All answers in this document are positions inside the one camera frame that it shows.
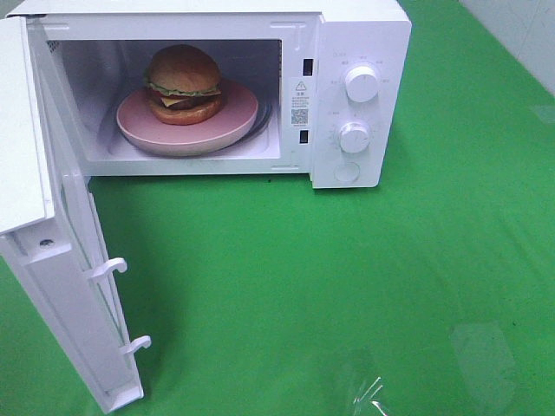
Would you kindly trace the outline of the round door release button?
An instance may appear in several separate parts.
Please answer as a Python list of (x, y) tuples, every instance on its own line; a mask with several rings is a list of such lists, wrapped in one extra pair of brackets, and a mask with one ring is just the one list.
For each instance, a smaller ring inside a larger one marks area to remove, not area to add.
[(334, 170), (334, 176), (337, 181), (343, 183), (354, 182), (360, 175), (360, 166), (355, 162), (346, 162), (339, 165)]

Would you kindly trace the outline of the toy hamburger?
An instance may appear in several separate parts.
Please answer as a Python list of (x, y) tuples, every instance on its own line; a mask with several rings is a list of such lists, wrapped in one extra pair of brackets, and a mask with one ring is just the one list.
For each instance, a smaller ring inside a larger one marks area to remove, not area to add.
[(186, 44), (158, 51), (147, 66), (144, 86), (154, 116), (187, 126), (212, 118), (222, 107), (221, 73), (205, 52)]

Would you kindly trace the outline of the pink round plate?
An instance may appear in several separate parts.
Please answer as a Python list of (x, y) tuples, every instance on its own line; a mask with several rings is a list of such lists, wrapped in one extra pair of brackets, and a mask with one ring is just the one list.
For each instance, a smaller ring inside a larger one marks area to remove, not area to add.
[(186, 157), (215, 152), (248, 134), (260, 109), (256, 95), (244, 85), (224, 79), (223, 106), (213, 117), (189, 126), (159, 121), (147, 104), (146, 93), (137, 90), (119, 105), (117, 124), (126, 139), (147, 153)]

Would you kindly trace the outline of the white microwave door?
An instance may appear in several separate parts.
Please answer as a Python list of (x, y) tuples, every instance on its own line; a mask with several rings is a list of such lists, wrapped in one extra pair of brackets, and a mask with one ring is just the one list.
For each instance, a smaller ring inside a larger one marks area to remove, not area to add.
[(77, 147), (62, 44), (38, 16), (1, 22), (1, 255), (105, 413), (142, 398), (110, 257)]

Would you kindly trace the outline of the glass microwave turntable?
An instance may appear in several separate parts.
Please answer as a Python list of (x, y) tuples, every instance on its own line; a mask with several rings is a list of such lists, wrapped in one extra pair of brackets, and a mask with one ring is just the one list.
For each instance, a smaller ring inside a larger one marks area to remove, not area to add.
[(262, 99), (259, 101), (257, 115), (252, 127), (246, 135), (236, 142), (236, 145), (255, 140), (267, 128), (271, 118), (272, 109), (273, 106), (268, 99)]

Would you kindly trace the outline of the white lower timer knob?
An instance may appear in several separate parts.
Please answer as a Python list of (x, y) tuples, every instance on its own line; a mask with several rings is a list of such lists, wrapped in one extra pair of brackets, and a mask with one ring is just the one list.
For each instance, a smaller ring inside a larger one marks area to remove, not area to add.
[(346, 153), (360, 153), (370, 142), (369, 127), (361, 122), (349, 122), (339, 131), (339, 145)]

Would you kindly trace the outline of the white microwave oven body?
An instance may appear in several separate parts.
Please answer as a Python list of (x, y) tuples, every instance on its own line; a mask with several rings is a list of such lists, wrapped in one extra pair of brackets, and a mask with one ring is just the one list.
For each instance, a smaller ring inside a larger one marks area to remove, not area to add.
[[(316, 188), (379, 181), (411, 32), (395, 1), (26, 1), (5, 18), (14, 15), (41, 17), (62, 44), (88, 176), (306, 173)], [(203, 49), (226, 78), (271, 102), (255, 140), (192, 157), (157, 157), (126, 141), (116, 109), (141, 88), (152, 55), (175, 43)], [(344, 85), (360, 64), (379, 79), (364, 103)], [(349, 122), (369, 127), (360, 153), (339, 145)], [(360, 166), (354, 182), (334, 176), (346, 162)]]

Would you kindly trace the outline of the white upper power knob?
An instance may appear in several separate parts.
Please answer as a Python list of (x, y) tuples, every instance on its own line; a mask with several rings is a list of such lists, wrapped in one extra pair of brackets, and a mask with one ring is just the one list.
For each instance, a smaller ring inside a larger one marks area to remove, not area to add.
[(347, 71), (344, 76), (344, 85), (350, 100), (364, 103), (372, 100), (378, 94), (378, 74), (370, 65), (360, 64)]

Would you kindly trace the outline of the clear tape strip front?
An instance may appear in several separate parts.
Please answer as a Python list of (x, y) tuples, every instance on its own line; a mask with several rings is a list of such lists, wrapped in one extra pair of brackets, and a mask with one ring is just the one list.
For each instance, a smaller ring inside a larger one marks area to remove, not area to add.
[(354, 416), (388, 416), (389, 410), (379, 400), (383, 389), (382, 377), (376, 377), (370, 384), (362, 384), (359, 392), (352, 400), (351, 414)]

